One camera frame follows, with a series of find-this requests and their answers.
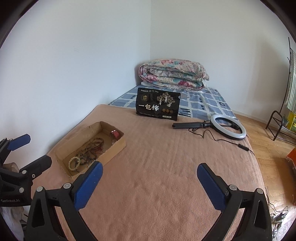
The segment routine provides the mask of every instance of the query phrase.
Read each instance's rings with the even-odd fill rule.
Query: blue gripper pad
[[[103,175],[103,165],[97,162],[95,167],[85,178],[84,182],[78,188],[74,196],[74,207],[78,211],[84,208],[89,201],[92,193],[94,192],[96,186],[98,185],[101,177]]]
[[[10,141],[7,149],[8,150],[11,150],[11,151],[14,151],[24,145],[27,145],[29,144],[31,141],[31,137],[28,135],[28,134],[25,134],[25,135],[22,135],[18,138],[15,138],[13,140]]]
[[[216,210],[224,211],[226,197],[202,164],[197,167],[197,177]]]

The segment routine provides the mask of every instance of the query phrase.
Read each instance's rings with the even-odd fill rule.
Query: baseboard
[[[232,111],[233,111],[234,114],[242,115],[242,116],[248,117],[248,118],[250,118],[250,119],[253,119],[253,120],[256,120],[256,121],[260,121],[260,122],[262,122],[262,123],[267,124],[267,121],[262,120],[262,119],[257,118],[257,117],[254,117],[254,116],[252,116],[252,115],[248,115],[248,114],[245,114],[245,113],[242,113],[242,112],[236,111],[236,110],[232,110]]]

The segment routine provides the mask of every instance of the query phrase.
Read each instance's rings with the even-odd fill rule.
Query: white beaded bracelet
[[[75,166],[75,168],[71,168],[71,162],[74,161],[75,159],[77,160],[77,165]],[[80,165],[80,158],[75,156],[75,157],[72,157],[71,160],[69,161],[68,168],[70,171],[75,171],[75,170],[77,170],[79,165]]]

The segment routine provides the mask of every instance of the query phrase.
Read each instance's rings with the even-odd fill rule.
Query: bed
[[[202,162],[240,190],[264,189],[252,153],[215,142],[207,134],[202,139],[172,129],[173,121],[139,116],[133,108],[99,105],[48,153],[52,166],[33,181],[32,196],[38,186],[48,190],[71,182],[54,151],[97,121],[116,126],[126,138],[126,148],[104,166],[102,179],[80,210],[98,240],[201,240],[220,214],[197,179]],[[178,117],[178,122],[195,121]],[[240,143],[251,148],[247,138]],[[73,240],[60,209],[57,213],[68,240]],[[225,240],[231,239],[238,223],[236,219]]]
[[[197,93],[138,85],[116,100],[112,101],[109,105],[136,109],[136,98],[139,87],[180,92],[181,100],[178,114],[179,116],[194,117],[206,121],[214,114],[223,114],[237,120],[233,111],[220,93],[216,89],[207,87],[200,93]]]

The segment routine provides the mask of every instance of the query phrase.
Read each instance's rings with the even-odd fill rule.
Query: blue checkered bed sheet
[[[213,88],[205,88],[201,93],[197,93],[138,85],[116,100],[112,101],[109,105],[136,109],[138,88],[151,88],[163,91],[180,92],[181,99],[178,115],[181,116],[194,117],[206,121],[214,114],[223,114],[237,120],[229,105],[225,102],[220,93]]]

